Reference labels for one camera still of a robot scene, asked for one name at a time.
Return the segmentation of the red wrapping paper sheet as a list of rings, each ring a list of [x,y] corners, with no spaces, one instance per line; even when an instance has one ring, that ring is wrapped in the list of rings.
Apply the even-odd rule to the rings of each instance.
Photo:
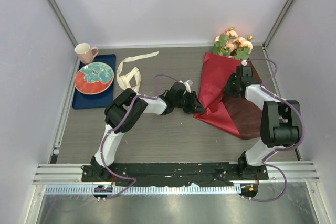
[[[235,98],[223,92],[229,76],[236,73],[240,63],[240,60],[210,52],[205,54],[198,99],[206,111],[195,114],[194,118],[249,140],[260,137],[261,109],[242,97]]]

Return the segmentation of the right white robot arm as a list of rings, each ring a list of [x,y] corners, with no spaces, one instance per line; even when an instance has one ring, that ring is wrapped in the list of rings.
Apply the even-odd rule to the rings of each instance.
[[[223,103],[233,105],[247,112],[247,102],[261,111],[260,139],[244,151],[236,166],[242,179],[266,170],[266,160],[280,151],[289,151],[298,146],[303,138],[300,105],[296,100],[285,100],[254,81],[252,66],[237,66],[236,73],[230,75],[223,88]]]

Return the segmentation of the pink fake flower bouquet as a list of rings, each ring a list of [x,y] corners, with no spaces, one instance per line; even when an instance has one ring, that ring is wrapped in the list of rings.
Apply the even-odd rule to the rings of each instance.
[[[230,27],[214,40],[211,53],[236,59],[248,60],[253,50],[252,35],[240,37],[234,27]]]

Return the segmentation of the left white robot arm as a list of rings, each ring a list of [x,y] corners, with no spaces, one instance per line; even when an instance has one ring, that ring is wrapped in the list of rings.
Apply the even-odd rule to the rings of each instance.
[[[169,90],[155,97],[136,93],[131,88],[124,90],[105,108],[105,128],[99,149],[90,161],[92,175],[105,182],[112,174],[112,165],[118,146],[126,132],[146,113],[167,115],[175,108],[186,114],[206,112],[196,92],[190,90],[188,82],[175,82]]]

